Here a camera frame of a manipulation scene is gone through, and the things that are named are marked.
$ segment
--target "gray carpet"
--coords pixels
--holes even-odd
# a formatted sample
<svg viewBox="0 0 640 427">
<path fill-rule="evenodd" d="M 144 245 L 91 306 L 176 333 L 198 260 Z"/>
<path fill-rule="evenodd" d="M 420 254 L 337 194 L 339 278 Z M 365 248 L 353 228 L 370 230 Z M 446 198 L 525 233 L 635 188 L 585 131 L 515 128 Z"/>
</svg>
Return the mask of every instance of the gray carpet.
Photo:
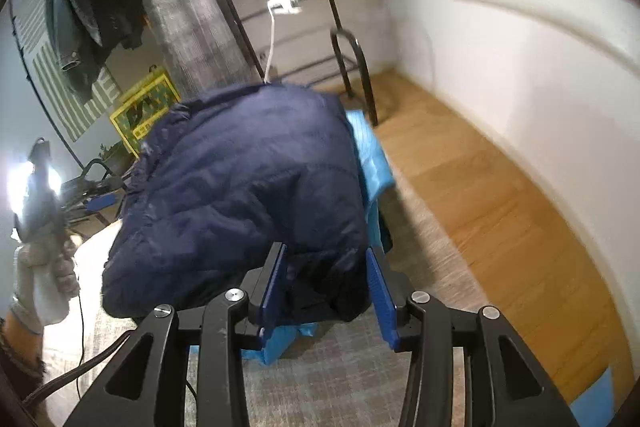
<svg viewBox="0 0 640 427">
<path fill-rule="evenodd" d="M 476 311 L 486 296 L 462 256 L 424 202 L 396 171 L 397 188 L 384 194 L 381 209 L 394 248 L 392 268 L 409 275 L 417 289 L 435 295 L 450 307 Z M 86 358 L 109 346 L 134 327 L 128 319 L 109 317 L 100 306 L 100 274 L 119 225 L 90 239 L 76 254 L 81 273 L 86 324 Z M 76 299 L 69 317 L 47 328 L 44 360 L 47 380 L 76 367 L 80 351 L 80 320 Z M 453 425 L 463 425 L 464 379 L 456 353 Z M 271 367 L 255 360 L 244 363 L 244 383 L 252 426 L 393 426 L 398 424 L 410 356 L 396 355 L 380 337 L 373 311 L 350 324 L 324 323 L 315 338 L 297 340 Z M 79 379 L 89 388 L 106 363 Z M 189 380 L 196 383 L 196 356 Z M 195 402 L 187 393 L 186 425 L 195 425 Z M 47 400 L 54 424 L 61 426 L 78 402 L 68 385 Z"/>
<path fill-rule="evenodd" d="M 486 296 L 424 202 L 396 172 L 398 187 L 382 198 L 391 231 L 392 269 L 450 307 L 476 311 Z M 453 425 L 463 425 L 462 353 L 456 353 Z M 252 426 L 392 426 L 402 409 L 410 355 L 393 353 L 373 311 L 349 324 L 323 324 L 271 367 L 244 364 Z"/>
</svg>

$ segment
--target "green stripes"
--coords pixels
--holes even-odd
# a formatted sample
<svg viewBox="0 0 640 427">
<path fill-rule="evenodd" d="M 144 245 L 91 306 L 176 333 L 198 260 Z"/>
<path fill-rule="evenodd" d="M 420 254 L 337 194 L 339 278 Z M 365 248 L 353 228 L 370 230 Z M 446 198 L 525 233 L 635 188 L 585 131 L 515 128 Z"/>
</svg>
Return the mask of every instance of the green stripes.
<svg viewBox="0 0 640 427">
<path fill-rule="evenodd" d="M 16 17 L 20 44 L 24 46 L 31 73 L 35 73 L 34 78 L 39 81 L 49 107 L 62 122 L 69 138 L 76 141 L 118 99 L 120 88 L 109 70 L 102 68 L 92 86 L 92 99 L 84 104 L 79 102 L 68 89 L 65 73 L 60 70 L 56 52 L 50 44 L 44 5 L 44 0 L 20 3 Z"/>
</svg>

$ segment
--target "hand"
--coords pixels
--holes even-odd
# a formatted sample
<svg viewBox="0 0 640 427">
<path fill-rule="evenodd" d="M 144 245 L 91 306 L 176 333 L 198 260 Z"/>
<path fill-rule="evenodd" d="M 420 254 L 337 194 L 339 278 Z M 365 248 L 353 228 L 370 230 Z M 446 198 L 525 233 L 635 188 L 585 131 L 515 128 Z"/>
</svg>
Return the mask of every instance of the hand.
<svg viewBox="0 0 640 427">
<path fill-rule="evenodd" d="M 49 325 L 46 317 L 38 317 L 34 304 L 35 285 L 38 279 L 33 276 L 34 267 L 47 267 L 53 273 L 55 288 L 42 291 L 54 292 L 53 298 L 62 295 L 71 300 L 79 294 L 78 279 L 74 272 L 73 256 L 82 243 L 78 236 L 66 241 L 63 251 L 56 251 L 57 241 L 52 233 L 43 233 L 27 245 L 21 245 L 15 251 L 15 293 L 11 311 L 21 324 L 35 335 L 41 335 L 44 326 Z"/>
</svg>

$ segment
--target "metal screw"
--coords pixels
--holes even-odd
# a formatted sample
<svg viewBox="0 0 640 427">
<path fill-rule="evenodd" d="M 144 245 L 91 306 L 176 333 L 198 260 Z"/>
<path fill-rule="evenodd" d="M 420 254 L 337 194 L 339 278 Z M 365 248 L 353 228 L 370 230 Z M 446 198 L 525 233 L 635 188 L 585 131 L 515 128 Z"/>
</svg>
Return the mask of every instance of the metal screw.
<svg viewBox="0 0 640 427">
<path fill-rule="evenodd" d="M 498 311 L 498 308 L 494 308 L 493 306 L 487 306 L 486 308 L 482 308 L 482 315 L 494 321 L 500 316 L 500 312 Z"/>
<path fill-rule="evenodd" d="M 162 319 L 163 317 L 167 317 L 171 315 L 171 306 L 169 304 L 160 304 L 154 308 L 154 315 L 158 319 Z"/>
<path fill-rule="evenodd" d="M 239 288 L 232 288 L 225 293 L 225 299 L 231 302 L 238 302 L 244 298 L 244 292 Z"/>
<path fill-rule="evenodd" d="M 411 294 L 411 299 L 413 302 L 418 304 L 427 304 L 431 296 L 427 292 L 413 292 Z"/>
</svg>

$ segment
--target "bright light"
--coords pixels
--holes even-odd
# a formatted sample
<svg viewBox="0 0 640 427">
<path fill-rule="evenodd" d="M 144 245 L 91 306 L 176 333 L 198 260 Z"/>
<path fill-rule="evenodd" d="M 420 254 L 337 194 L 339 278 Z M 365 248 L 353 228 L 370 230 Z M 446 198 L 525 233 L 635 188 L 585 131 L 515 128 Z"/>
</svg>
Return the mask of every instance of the bright light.
<svg viewBox="0 0 640 427">
<path fill-rule="evenodd" d="M 62 187 L 62 178 L 55 169 L 49 168 L 49 187 L 53 190 L 56 196 L 60 195 L 60 187 Z"/>
<path fill-rule="evenodd" d="M 29 176 L 33 174 L 33 169 L 33 163 L 25 162 L 9 171 L 7 183 L 9 204 L 11 205 L 12 211 L 14 211 L 18 216 L 22 215 L 24 197 L 27 195 Z"/>
</svg>

